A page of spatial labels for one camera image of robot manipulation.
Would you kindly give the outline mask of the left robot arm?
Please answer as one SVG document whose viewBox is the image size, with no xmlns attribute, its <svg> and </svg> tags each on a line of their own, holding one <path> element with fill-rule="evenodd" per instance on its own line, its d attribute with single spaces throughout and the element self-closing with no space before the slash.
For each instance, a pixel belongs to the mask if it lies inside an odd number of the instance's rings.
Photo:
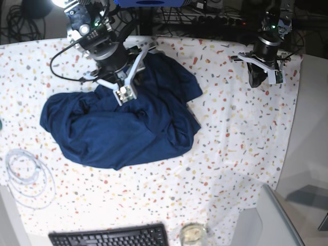
<svg viewBox="0 0 328 246">
<path fill-rule="evenodd" d="M 230 57 L 231 62 L 246 63 L 251 88 L 259 87 L 266 79 L 270 85 L 285 83 L 284 66 L 291 56 L 279 55 L 278 51 L 292 31 L 293 5 L 293 1 L 270 1 L 253 50 Z"/>
</svg>

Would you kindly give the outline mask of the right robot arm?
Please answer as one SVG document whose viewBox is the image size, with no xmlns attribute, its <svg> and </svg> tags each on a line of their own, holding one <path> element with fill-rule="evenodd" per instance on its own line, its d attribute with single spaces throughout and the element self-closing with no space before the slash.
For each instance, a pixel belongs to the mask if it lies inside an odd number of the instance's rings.
<svg viewBox="0 0 328 246">
<path fill-rule="evenodd" d="M 149 48 L 124 46 L 133 30 L 132 23 L 116 35 L 110 4 L 101 1 L 64 1 L 63 9 L 69 20 L 68 41 L 97 66 L 80 80 L 94 81 L 111 89 L 120 106 L 136 99 L 137 75 L 145 69 L 143 60 Z"/>
</svg>

